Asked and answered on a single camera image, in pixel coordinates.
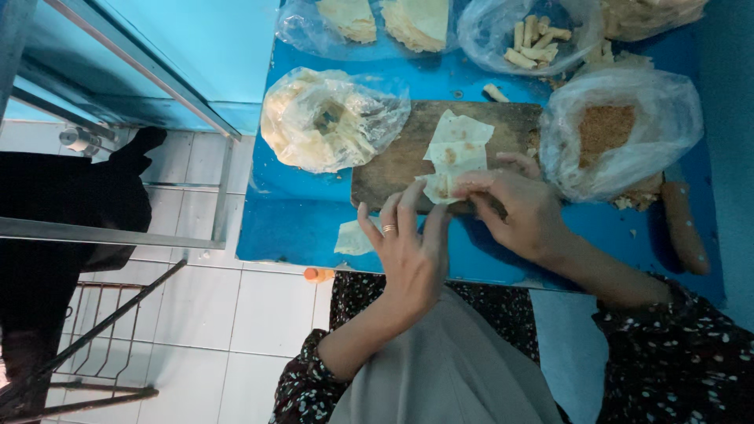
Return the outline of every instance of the blue tabletop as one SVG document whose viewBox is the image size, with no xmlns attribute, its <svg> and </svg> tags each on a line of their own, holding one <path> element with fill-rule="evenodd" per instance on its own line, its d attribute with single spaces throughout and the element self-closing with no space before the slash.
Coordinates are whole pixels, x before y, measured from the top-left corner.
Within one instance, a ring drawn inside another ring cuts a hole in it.
<svg viewBox="0 0 754 424">
<path fill-rule="evenodd" d="M 614 50 L 652 56 L 658 69 L 698 81 L 694 37 L 694 27 L 686 26 L 638 44 L 616 45 Z M 466 61 L 461 49 L 422 59 L 339 62 L 304 54 L 276 39 L 271 62 L 274 65 L 267 76 L 267 88 L 291 69 L 306 66 L 315 70 L 342 69 L 352 75 L 370 72 L 398 75 L 409 82 L 412 100 L 455 100 L 454 92 L 461 91 L 462 100 L 487 101 L 482 87 L 489 82 L 503 87 L 512 102 L 544 105 L 552 92 L 547 84 L 533 78 L 485 72 Z M 619 260 L 643 271 L 675 278 L 721 306 L 725 292 L 706 141 L 699 142 L 684 156 L 681 166 L 691 184 L 691 212 L 713 265 L 710 275 L 677 273 L 679 265 L 667 238 L 661 204 L 646 212 L 619 211 L 608 204 L 571 204 L 564 207 L 563 217 L 575 232 Z M 382 265 L 375 253 L 358 257 L 333 253 L 340 224 L 356 219 L 350 191 L 351 169 L 338 174 L 310 174 L 281 164 L 257 135 L 238 259 L 381 272 Z M 632 229 L 636 230 L 635 238 Z M 542 282 L 546 288 L 578 290 L 573 283 L 497 245 L 486 228 L 472 217 L 452 221 L 449 249 L 451 278 L 494 284 L 515 284 L 530 278 Z"/>
</svg>

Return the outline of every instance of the polka dot sleeve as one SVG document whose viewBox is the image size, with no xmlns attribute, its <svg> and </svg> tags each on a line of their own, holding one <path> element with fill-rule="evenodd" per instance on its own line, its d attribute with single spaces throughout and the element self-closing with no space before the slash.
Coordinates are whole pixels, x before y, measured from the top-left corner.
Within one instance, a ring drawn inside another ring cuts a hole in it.
<svg viewBox="0 0 754 424">
<path fill-rule="evenodd" d="M 313 330 L 301 353 L 286 365 L 277 384 L 271 424 L 329 421 L 348 384 L 336 381 L 319 358 L 317 345 L 326 335 L 325 330 Z"/>
<path fill-rule="evenodd" d="M 666 283 L 667 305 L 593 315 L 610 348 L 597 422 L 754 422 L 754 334 Z"/>
</svg>

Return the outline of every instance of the orange bottle cap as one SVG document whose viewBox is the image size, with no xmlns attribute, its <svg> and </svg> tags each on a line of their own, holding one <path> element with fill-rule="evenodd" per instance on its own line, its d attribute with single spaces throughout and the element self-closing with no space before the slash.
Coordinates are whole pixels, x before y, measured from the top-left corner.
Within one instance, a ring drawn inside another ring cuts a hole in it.
<svg viewBox="0 0 754 424">
<path fill-rule="evenodd" d="M 314 279 L 317 279 L 317 277 L 319 276 L 319 274 L 320 273 L 319 273 L 319 271 L 317 271 L 316 268 L 307 268 L 304 271 L 304 278 L 306 278 L 307 280 L 314 280 Z"/>
</svg>

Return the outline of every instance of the brown knife handle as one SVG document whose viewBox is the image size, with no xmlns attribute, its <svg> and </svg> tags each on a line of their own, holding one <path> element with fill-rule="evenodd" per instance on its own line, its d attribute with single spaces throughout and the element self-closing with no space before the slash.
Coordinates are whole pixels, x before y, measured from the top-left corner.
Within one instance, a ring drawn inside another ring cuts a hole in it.
<svg viewBox="0 0 754 424">
<path fill-rule="evenodd" d="M 665 203 L 665 219 L 670 242 L 676 249 L 683 268 L 695 275 L 710 273 L 710 258 L 704 250 L 691 209 L 688 206 L 688 184 L 666 182 L 660 188 Z"/>
</svg>

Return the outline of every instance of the dark patterned dress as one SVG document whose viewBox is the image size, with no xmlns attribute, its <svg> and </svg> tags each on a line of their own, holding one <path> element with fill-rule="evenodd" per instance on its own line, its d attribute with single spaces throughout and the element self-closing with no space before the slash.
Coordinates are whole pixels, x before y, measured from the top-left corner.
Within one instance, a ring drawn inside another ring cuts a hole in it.
<svg viewBox="0 0 754 424">
<path fill-rule="evenodd" d="M 754 422 L 754 334 L 707 300 L 666 280 L 673 301 L 631 311 L 599 305 L 593 319 L 605 334 L 602 422 Z M 451 281 L 447 284 L 504 340 L 539 364 L 529 290 Z M 385 289 L 385 276 L 337 272 L 330 331 L 363 311 Z M 328 422 L 348 383 L 334 380 L 317 356 L 328 334 L 313 330 L 288 363 L 275 392 L 270 423 Z"/>
</svg>

